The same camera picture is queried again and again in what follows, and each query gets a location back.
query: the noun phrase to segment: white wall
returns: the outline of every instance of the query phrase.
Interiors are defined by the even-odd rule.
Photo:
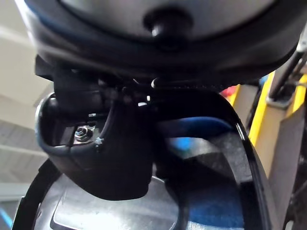
[[[34,104],[49,81],[34,74],[35,49],[13,0],[0,0],[0,120],[34,127]]]

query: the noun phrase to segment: blue fabric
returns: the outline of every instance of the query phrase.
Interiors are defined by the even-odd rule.
[[[191,137],[208,139],[233,130],[227,122],[215,117],[188,117],[161,122],[159,128],[165,137]]]
[[[193,193],[189,221],[216,228],[244,227],[238,191],[232,185],[224,185]]]

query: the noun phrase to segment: silver metal surface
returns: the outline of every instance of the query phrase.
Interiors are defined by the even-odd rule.
[[[48,191],[34,230],[49,230],[50,220],[74,230],[171,230],[179,208],[162,180],[152,177],[148,193],[139,199],[107,201],[79,188],[61,176]]]
[[[63,175],[51,186],[39,207],[34,230],[52,230],[50,220],[52,220],[53,213],[64,194],[66,186],[71,183],[73,182]]]
[[[275,0],[61,0],[80,18],[104,30],[136,38],[151,38],[143,26],[145,15],[176,6],[193,19],[192,39],[204,38],[251,20]]]

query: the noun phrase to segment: metal bolt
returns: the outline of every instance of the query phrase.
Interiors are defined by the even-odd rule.
[[[78,127],[75,132],[75,139],[79,142],[86,142],[92,136],[92,131],[87,127]]]

